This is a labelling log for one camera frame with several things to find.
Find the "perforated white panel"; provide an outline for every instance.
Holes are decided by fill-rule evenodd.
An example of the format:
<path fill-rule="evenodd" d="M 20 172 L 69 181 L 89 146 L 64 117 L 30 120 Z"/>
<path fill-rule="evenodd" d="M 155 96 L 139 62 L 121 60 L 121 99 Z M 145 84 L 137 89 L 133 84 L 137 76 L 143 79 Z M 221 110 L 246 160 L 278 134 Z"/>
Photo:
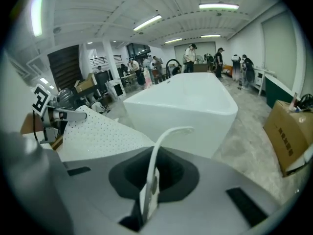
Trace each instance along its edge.
<path fill-rule="evenodd" d="M 77 111 L 86 112 L 87 119 L 67 124 L 63 149 L 59 152 L 63 162 L 107 157 L 154 145 L 141 132 L 96 113 L 87 106 L 81 106 Z"/>

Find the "fluorescent light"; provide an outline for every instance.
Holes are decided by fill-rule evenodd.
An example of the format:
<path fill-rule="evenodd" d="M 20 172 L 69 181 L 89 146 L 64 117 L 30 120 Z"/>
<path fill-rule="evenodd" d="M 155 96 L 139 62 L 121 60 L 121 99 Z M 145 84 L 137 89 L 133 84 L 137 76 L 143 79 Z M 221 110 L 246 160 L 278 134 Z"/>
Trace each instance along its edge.
<path fill-rule="evenodd" d="M 200 9 L 234 9 L 237 10 L 239 5 L 230 3 L 202 3 L 199 4 Z"/>
<path fill-rule="evenodd" d="M 43 0 L 33 0 L 31 3 L 31 24 L 33 26 L 34 36 L 42 35 L 41 28 L 41 3 Z"/>
<path fill-rule="evenodd" d="M 221 35 L 203 35 L 201 37 L 220 37 Z"/>
<path fill-rule="evenodd" d="M 170 41 L 167 41 L 165 42 L 166 44 L 169 44 L 169 43 L 172 43 L 172 42 L 176 42 L 176 41 L 180 41 L 182 40 L 182 38 L 177 38 L 177 39 L 174 39 L 174 40 L 170 40 Z"/>
<path fill-rule="evenodd" d="M 151 24 L 152 22 L 154 22 L 154 21 L 156 21 L 156 20 L 158 20 L 158 19 L 160 19 L 160 18 L 162 18 L 162 17 L 161 17 L 160 15 L 157 15 L 157 16 L 155 16 L 154 18 L 151 18 L 150 20 L 148 20 L 148 21 L 144 22 L 143 24 L 137 26 L 134 30 L 135 30 L 135 31 L 136 31 L 136 30 L 139 30 L 139 29 L 141 29 L 142 27 L 144 27 L 144 26 L 146 26 L 146 25 L 148 25 L 148 24 Z"/>
<path fill-rule="evenodd" d="M 44 84 L 49 83 L 47 80 L 45 80 L 43 77 L 40 79 L 40 81 L 42 81 Z"/>

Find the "white ceiling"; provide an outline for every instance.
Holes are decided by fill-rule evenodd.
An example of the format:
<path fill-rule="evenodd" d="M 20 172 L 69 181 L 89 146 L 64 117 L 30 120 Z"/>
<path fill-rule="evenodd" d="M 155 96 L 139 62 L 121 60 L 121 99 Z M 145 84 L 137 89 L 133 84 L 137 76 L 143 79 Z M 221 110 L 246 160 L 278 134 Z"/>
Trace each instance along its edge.
<path fill-rule="evenodd" d="M 219 1 L 238 4 L 239 9 L 199 10 L 199 3 Z M 221 34 L 228 39 L 278 1 L 43 0 L 42 36 L 32 35 L 28 6 L 22 12 L 7 48 L 16 59 L 25 63 L 41 53 L 79 43 L 99 42 L 103 37 L 117 41 L 113 47 L 128 42 L 160 47 L 174 38 L 193 39 L 203 34 Z M 133 31 L 135 26 L 157 14 L 162 16 L 161 20 Z M 53 33 L 56 27 L 61 28 L 58 34 Z"/>

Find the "white cable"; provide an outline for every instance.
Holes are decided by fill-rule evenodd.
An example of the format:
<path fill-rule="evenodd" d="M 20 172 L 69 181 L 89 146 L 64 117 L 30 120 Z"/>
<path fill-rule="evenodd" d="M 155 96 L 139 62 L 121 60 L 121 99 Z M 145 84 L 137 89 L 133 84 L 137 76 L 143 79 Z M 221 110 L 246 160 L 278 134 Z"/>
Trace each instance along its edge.
<path fill-rule="evenodd" d="M 150 162 L 149 162 L 149 168 L 148 168 L 148 174 L 147 174 L 147 187 L 146 187 L 146 194 L 144 199 L 144 206 L 143 206 L 143 214 L 142 219 L 143 223 L 147 222 L 148 217 L 148 211 L 149 211 L 149 202 L 150 202 L 150 195 L 151 195 L 151 188 L 153 185 L 153 179 L 155 174 L 155 167 L 156 167 L 156 160 L 157 160 L 157 152 L 159 148 L 161 147 L 161 144 L 165 141 L 165 139 L 169 138 L 173 134 L 190 134 L 195 130 L 194 127 L 191 126 L 182 126 L 182 127 L 175 127 L 168 129 L 167 131 L 163 132 L 163 134 L 158 138 L 158 140 L 155 143 L 155 146 L 152 150 Z"/>

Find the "floor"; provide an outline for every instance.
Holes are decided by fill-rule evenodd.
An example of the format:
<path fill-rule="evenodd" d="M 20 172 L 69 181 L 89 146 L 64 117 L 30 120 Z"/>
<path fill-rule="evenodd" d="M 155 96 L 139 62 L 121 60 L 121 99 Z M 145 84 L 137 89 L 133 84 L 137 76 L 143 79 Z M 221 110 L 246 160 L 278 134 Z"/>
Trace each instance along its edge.
<path fill-rule="evenodd" d="M 309 167 L 283 178 L 273 147 L 263 130 L 271 111 L 266 98 L 258 96 L 255 89 L 239 90 L 238 83 L 227 76 L 223 76 L 221 82 L 237 103 L 238 114 L 213 159 L 233 167 L 266 189 L 280 204 L 285 203 L 305 182 Z M 127 98 L 139 91 L 127 94 Z M 113 103 L 110 108 L 107 117 L 118 118 L 119 123 L 134 128 L 122 101 Z"/>

